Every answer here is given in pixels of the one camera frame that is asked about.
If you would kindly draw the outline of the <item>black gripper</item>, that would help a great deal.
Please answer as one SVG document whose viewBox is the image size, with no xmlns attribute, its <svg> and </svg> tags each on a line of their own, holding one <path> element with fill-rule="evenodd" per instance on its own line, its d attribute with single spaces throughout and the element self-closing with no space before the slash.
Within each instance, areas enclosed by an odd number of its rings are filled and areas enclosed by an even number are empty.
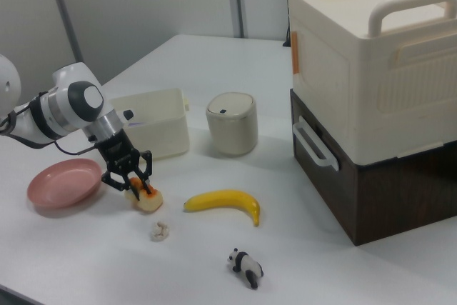
<svg viewBox="0 0 457 305">
<path fill-rule="evenodd" d="M 106 162 L 106 171 L 101 175 L 102 182 L 118 191 L 127 191 L 138 201 L 138 189 L 128 177 L 136 172 L 143 189 L 151 193 L 149 178 L 153 174 L 153 155 L 149 150 L 139 153 L 123 129 L 106 140 L 97 141 L 95 147 Z M 139 160 L 146 163 L 144 169 L 140 169 Z"/>
</svg>

